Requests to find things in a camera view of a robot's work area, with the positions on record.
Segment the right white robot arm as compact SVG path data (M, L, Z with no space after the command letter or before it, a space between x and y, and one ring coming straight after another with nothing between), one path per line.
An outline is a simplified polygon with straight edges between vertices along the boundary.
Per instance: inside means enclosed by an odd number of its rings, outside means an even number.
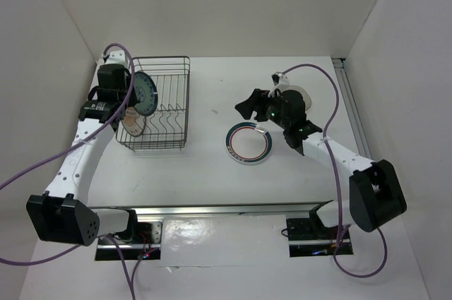
M290 148L307 156L335 174L335 180L348 189L347 199L338 197L314 208L308 229L323 238L333 227L357 225L372 232L407 210L394 166L387 160L375 162L347 149L323 133L307 118L302 94L293 90L255 89L251 96L236 105L243 119L272 121L283 129Z

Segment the blue patterned plate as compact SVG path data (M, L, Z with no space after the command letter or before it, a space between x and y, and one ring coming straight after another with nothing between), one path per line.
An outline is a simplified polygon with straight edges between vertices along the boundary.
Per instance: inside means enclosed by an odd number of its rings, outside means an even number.
M151 116L158 104L158 93L153 79L142 71L135 72L134 90L137 103L133 108L142 116Z

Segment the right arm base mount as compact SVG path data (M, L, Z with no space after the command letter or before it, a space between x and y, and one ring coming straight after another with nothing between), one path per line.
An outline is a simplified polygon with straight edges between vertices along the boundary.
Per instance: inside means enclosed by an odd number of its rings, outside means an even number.
M325 227L317 211L327 202L312 208L307 216L286 219L280 231L288 240L291 258L332 256L336 250L337 227Z

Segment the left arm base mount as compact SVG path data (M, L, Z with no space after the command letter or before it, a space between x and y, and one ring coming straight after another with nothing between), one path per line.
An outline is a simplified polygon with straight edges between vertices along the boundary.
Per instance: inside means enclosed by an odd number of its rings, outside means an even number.
M137 222L133 230L113 233L111 237L117 243L125 261L161 259L162 226L160 220ZM95 260L119 261L120 253L115 244L107 239L98 239Z

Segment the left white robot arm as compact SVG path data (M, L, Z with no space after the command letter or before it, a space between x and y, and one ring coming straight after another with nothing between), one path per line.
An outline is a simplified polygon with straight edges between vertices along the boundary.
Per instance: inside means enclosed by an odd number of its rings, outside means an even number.
M74 150L44 193L27 201L26 210L42 241L89 246L106 234L115 234L124 243L139 235L135 212L87 205L91 181L118 128L121 104L131 86L131 74L122 64L101 65L97 79L78 115Z

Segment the teal red rimmed plate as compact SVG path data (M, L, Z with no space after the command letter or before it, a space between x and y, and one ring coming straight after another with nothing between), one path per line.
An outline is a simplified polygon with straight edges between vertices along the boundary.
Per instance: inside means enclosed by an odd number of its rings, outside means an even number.
M262 126L252 122L234 125L225 136L229 156L241 164L255 165L271 154L273 139Z

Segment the orange sunburst plate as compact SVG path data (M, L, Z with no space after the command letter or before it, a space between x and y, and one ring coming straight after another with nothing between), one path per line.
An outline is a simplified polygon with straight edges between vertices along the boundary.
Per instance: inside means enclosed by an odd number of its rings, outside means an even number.
M133 107L128 107L121 119L121 124L130 136L138 137L145 131L146 117L139 114Z

